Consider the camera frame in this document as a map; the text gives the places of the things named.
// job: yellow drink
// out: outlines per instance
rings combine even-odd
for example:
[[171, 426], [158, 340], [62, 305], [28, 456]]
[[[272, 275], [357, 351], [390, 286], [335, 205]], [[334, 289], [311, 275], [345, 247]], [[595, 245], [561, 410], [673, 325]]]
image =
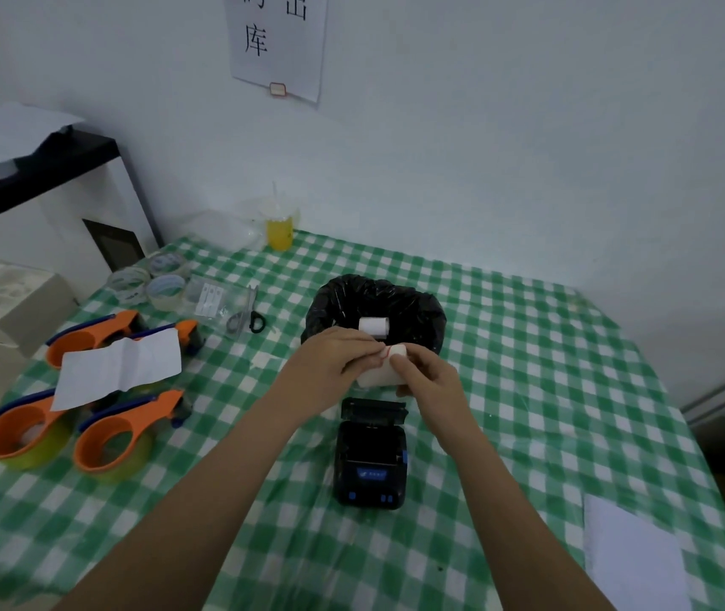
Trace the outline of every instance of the yellow drink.
[[282, 221], [266, 221], [266, 237], [273, 251], [287, 251], [295, 233], [291, 216]]

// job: blue printer label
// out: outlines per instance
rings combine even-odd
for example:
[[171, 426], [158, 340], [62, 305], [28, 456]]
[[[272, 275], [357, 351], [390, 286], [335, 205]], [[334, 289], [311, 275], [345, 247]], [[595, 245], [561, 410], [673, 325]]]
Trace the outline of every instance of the blue printer label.
[[357, 468], [357, 476], [361, 480], [383, 481], [388, 477], [387, 469]]

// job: green checkered tablecloth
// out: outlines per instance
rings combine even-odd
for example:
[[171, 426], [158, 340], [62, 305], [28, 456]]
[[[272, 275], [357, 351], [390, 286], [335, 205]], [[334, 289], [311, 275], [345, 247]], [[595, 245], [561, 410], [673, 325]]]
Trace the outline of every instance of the green checkered tablecloth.
[[[725, 510], [699, 447], [636, 347], [576, 291], [306, 232], [282, 254], [224, 256], [188, 238], [170, 248], [197, 275], [259, 284], [256, 307], [269, 327], [238, 342], [205, 331], [205, 348], [174, 381], [194, 414], [159, 437], [132, 480], [105, 486], [81, 475], [73, 442], [31, 472], [0, 464], [1, 598], [70, 590], [269, 387], [300, 343], [317, 288], [356, 273], [438, 297], [448, 317], [442, 356], [459, 369], [513, 476], [581, 565], [583, 495], [591, 493], [676, 534], [694, 607], [725, 608]], [[116, 310], [101, 290], [72, 322]], [[150, 326], [176, 319], [140, 310]], [[56, 384], [44, 350], [7, 398]], [[273, 466], [208, 607], [496, 608], [453, 462], [412, 400], [408, 412], [401, 509], [360, 510], [332, 498], [332, 407], [297, 431]]]

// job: black plastic bag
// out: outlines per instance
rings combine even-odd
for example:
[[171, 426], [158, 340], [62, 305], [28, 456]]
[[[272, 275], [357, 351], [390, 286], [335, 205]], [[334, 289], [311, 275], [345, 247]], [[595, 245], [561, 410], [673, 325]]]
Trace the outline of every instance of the black plastic bag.
[[387, 345], [417, 343], [438, 353], [445, 342], [447, 317], [432, 294], [389, 281], [342, 275], [317, 290], [300, 343], [331, 326], [359, 328], [360, 317], [389, 319]]

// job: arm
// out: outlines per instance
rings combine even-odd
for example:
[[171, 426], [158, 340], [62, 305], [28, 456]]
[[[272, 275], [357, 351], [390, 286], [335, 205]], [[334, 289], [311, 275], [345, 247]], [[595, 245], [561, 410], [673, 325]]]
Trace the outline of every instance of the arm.
[[308, 339], [272, 388], [55, 607], [200, 609], [260, 486], [296, 429], [384, 348], [356, 330]]
[[456, 369], [426, 348], [407, 348], [408, 358], [391, 358], [407, 384], [400, 393], [416, 396], [423, 420], [456, 463], [503, 607], [613, 610], [546, 527], [481, 432]]

